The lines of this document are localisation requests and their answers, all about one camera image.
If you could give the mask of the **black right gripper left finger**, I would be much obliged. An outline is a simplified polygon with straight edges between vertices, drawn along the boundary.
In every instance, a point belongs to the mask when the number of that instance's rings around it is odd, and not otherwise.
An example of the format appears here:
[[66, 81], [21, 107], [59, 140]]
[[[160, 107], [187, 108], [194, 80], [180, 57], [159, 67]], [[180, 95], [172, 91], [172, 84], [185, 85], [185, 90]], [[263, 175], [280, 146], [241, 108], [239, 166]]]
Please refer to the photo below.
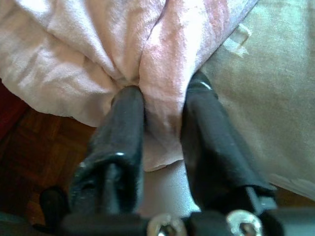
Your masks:
[[137, 86], [119, 91], [95, 130], [69, 188], [73, 213], [132, 213], [143, 193], [144, 99]]

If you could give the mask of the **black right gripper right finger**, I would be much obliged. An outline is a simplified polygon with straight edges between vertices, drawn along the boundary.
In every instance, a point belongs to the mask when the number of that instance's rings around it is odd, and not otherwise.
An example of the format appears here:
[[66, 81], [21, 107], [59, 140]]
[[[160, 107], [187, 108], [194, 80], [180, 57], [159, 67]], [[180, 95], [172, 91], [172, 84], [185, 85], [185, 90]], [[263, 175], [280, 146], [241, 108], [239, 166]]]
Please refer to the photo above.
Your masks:
[[202, 211], [276, 207], [275, 188], [257, 168], [202, 72], [196, 72], [188, 85], [181, 144], [190, 192]]

